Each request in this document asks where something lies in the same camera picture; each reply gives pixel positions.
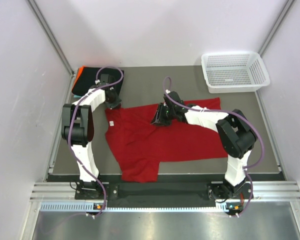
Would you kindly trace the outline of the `red t shirt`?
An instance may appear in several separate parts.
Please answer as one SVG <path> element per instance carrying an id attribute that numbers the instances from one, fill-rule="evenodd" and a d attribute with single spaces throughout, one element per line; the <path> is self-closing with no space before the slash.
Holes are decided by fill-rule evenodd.
<path id="1" fill-rule="evenodd" d="M 226 158 L 219 134 L 211 129 L 173 120 L 170 126 L 151 121 L 156 104 L 106 109 L 109 148 L 126 182 L 155 182 L 161 162 Z"/>

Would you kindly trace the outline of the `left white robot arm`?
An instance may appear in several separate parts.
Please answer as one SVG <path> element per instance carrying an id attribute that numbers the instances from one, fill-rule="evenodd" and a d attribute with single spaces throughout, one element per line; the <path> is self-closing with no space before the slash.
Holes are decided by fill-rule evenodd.
<path id="1" fill-rule="evenodd" d="M 98 73 L 87 93 L 62 107 L 61 137 L 66 140 L 79 168 L 76 199 L 101 199 L 105 195 L 92 150 L 95 133 L 93 112 L 102 104 L 109 109 L 121 106 L 119 92 L 122 80 L 122 76 L 116 79 L 111 74 Z"/>

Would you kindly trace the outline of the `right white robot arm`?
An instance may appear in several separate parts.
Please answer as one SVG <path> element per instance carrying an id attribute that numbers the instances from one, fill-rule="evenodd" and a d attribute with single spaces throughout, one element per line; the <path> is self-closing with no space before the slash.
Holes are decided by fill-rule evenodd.
<path id="1" fill-rule="evenodd" d="M 248 165 L 251 151 L 257 141 L 252 128 L 243 121 L 242 112 L 235 109 L 232 114 L 212 111 L 207 107 L 200 107 L 193 103 L 188 105 L 180 99 L 175 91 L 167 90 L 164 102 L 159 103 L 152 125 L 170 126 L 173 120 L 188 125 L 200 126 L 218 133 L 221 144 L 227 153 L 227 169 L 220 190 L 211 191 L 214 198 L 220 194 L 220 199 L 235 198 L 242 191 L 246 175 L 244 167 Z"/>

